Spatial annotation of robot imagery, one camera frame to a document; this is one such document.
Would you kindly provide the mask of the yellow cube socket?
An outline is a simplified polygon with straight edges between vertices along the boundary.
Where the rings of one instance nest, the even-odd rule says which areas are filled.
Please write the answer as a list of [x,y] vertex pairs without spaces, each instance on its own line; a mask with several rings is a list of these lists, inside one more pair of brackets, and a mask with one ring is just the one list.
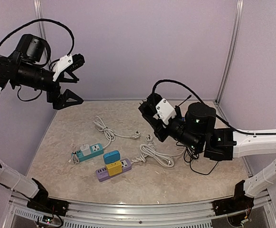
[[106,164],[105,167],[110,177],[115,176],[119,173],[122,173],[123,171],[121,161],[116,161],[114,163]]

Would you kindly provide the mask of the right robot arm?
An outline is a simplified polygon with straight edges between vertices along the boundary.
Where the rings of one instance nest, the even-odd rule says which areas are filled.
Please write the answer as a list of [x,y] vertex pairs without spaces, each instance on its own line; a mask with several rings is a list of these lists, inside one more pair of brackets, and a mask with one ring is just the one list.
[[[178,105],[172,106],[152,91],[140,104],[139,111],[159,141],[172,137],[193,153],[203,153],[213,161],[276,154],[276,129],[244,131],[230,124],[217,129],[215,124],[219,115],[201,99],[190,104],[187,112],[182,114]],[[276,158],[253,177],[237,183],[232,197],[214,201],[215,214],[220,216],[252,209],[254,198],[275,183]]]

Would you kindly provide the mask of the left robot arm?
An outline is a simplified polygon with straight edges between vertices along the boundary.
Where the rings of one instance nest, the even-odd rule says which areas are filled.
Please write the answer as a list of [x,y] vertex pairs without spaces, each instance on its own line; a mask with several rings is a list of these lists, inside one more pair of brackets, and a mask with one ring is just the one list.
[[[0,47],[11,37],[8,34]],[[59,59],[51,60],[51,47],[47,40],[33,34],[23,34],[8,55],[0,54],[0,105],[11,104],[11,91],[26,87],[46,96],[54,110],[80,105],[83,99],[73,91],[61,89],[62,83],[75,84],[79,78],[75,71],[85,59],[81,54],[68,51]],[[35,178],[29,178],[7,165],[0,158],[0,185],[21,195],[27,207],[39,212],[64,217],[69,203],[49,196],[46,187]]]

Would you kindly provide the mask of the teal power strip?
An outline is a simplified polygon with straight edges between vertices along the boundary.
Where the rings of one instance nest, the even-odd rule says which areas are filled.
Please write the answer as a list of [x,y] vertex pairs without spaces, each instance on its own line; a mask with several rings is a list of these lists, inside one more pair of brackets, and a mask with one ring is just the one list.
[[82,144],[78,150],[72,152],[71,161],[73,164],[92,159],[104,153],[103,147],[100,143],[88,145]]

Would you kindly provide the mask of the blue plug adapter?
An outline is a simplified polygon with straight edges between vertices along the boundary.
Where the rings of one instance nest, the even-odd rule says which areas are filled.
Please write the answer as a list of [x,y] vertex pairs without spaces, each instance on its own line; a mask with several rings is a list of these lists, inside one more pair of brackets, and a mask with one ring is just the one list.
[[104,163],[110,164],[119,161],[121,158],[118,150],[114,150],[112,152],[105,153],[103,155]]

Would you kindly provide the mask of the purple power strip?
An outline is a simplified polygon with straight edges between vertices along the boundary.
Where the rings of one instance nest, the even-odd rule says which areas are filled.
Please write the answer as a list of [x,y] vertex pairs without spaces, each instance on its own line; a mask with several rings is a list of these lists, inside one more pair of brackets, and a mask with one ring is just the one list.
[[116,161],[105,165],[104,167],[95,171],[96,176],[100,182],[111,179],[117,175],[126,173],[132,169],[131,162],[125,158],[120,161]]

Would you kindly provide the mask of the white plug adapter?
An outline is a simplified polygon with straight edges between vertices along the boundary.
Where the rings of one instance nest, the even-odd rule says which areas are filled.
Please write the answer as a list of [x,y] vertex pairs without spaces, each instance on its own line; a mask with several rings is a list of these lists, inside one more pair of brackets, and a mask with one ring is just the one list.
[[88,156],[91,153],[90,146],[88,144],[81,145],[80,151],[81,151],[83,157]]

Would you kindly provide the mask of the black power adapter with cable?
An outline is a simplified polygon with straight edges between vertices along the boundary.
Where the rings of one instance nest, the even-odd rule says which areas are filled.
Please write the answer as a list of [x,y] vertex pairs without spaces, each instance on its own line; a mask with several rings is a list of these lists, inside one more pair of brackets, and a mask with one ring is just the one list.
[[187,100],[189,100],[190,98],[192,97],[192,95],[189,95],[185,100],[183,100],[179,105],[176,105],[175,106],[175,112],[176,112],[176,114],[178,113],[178,111],[180,110],[180,106],[182,105],[182,104],[184,104]]

